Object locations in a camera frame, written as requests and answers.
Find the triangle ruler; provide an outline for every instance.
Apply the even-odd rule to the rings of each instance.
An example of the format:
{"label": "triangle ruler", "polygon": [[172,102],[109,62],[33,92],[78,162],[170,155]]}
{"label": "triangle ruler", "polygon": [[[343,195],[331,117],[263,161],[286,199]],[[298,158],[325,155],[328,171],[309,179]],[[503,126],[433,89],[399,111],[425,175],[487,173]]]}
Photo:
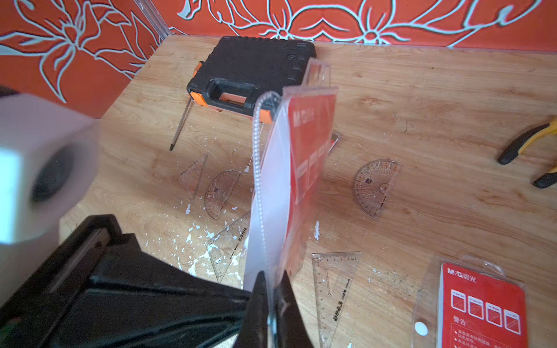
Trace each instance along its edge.
{"label": "triangle ruler", "polygon": [[320,348],[333,343],[361,252],[312,254]]}
{"label": "triangle ruler", "polygon": [[188,206],[193,202],[193,199],[196,196],[197,187],[199,186],[199,180],[201,179],[201,172],[203,170],[203,166],[205,164],[205,160],[207,160],[207,154],[204,154],[203,157],[195,161],[188,169],[180,174],[178,178],[178,182],[184,188],[186,192],[186,200],[188,202]]}
{"label": "triangle ruler", "polygon": [[[211,241],[207,242],[209,259],[211,259],[214,274],[217,276],[219,283],[227,275],[230,265],[240,265],[238,257],[250,231],[250,216],[251,212],[247,212],[227,227],[224,227]],[[242,269],[234,270],[238,271],[238,275],[243,277]]]}

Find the screwdriver shaft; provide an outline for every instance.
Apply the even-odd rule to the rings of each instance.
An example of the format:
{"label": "screwdriver shaft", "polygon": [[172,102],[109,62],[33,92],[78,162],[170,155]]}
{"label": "screwdriver shaft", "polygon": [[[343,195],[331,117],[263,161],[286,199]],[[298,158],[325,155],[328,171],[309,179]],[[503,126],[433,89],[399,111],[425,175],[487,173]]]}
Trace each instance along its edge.
{"label": "screwdriver shaft", "polygon": [[176,133],[174,134],[174,139],[172,139],[172,143],[170,143],[170,151],[172,151],[172,149],[174,149],[174,146],[176,145],[178,136],[180,135],[180,132],[182,131],[182,127],[184,126],[185,119],[188,116],[189,104],[191,103],[192,103],[192,99],[190,98],[188,99],[188,103],[185,105],[184,113],[182,114],[182,119],[180,119],[180,123],[178,123],[178,129],[176,129]]}

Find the wooden table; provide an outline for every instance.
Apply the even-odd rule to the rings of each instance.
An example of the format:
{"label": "wooden table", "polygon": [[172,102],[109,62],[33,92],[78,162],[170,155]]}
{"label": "wooden table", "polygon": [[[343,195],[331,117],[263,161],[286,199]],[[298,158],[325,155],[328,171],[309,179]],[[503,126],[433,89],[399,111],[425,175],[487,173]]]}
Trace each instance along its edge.
{"label": "wooden table", "polygon": [[[100,121],[99,174],[62,220],[64,236],[87,215],[113,213],[145,252],[215,280],[203,242],[250,208],[252,171],[244,169],[251,121],[196,105],[176,148],[168,147],[192,71],[217,42],[168,37],[114,102]],[[326,161],[317,199],[321,235],[308,242],[294,281],[315,346],[309,254],[339,251],[363,255],[335,346],[408,347],[414,302],[433,256],[464,254],[497,263],[526,284],[531,346],[555,346],[557,187],[540,190],[530,182],[555,164],[557,141],[539,140],[507,166],[495,159],[514,137],[557,114],[557,56],[316,46],[340,87],[334,128],[342,136]],[[176,178],[204,153],[203,178],[186,215]],[[351,191],[358,169],[375,159],[403,165],[379,220],[357,206]],[[215,221],[199,197],[226,169],[242,176]]]}

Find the plastic bag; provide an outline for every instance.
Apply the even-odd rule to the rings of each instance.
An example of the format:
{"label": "plastic bag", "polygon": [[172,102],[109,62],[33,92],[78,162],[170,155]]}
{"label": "plastic bag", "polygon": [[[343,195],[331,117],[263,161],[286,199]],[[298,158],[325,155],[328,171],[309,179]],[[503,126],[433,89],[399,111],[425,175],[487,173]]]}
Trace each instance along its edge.
{"label": "plastic bag", "polygon": [[303,259],[301,227],[312,208],[329,152],[338,89],[326,87],[329,67],[311,60],[306,85],[285,87],[276,111],[265,153],[257,153],[259,122],[256,113],[278,94],[267,92],[257,101],[254,118],[254,181],[250,237],[244,289],[252,290],[259,271],[266,272],[270,308],[273,289],[285,269],[292,276]]}
{"label": "plastic bag", "polygon": [[412,348],[528,347],[524,285],[475,257],[432,261],[416,298]]}

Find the red wall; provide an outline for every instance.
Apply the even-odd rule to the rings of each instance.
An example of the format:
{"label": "red wall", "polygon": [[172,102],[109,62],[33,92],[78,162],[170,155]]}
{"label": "red wall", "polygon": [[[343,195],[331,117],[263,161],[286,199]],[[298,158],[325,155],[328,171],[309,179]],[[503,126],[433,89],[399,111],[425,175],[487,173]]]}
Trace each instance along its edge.
{"label": "red wall", "polygon": [[0,2],[0,84],[100,118],[160,44],[133,0]]}
{"label": "red wall", "polygon": [[[557,51],[556,0],[152,0],[174,33]],[[0,2],[0,84],[100,118],[160,44],[134,0]]]}
{"label": "red wall", "polygon": [[556,0],[153,0],[174,32],[557,51]]}

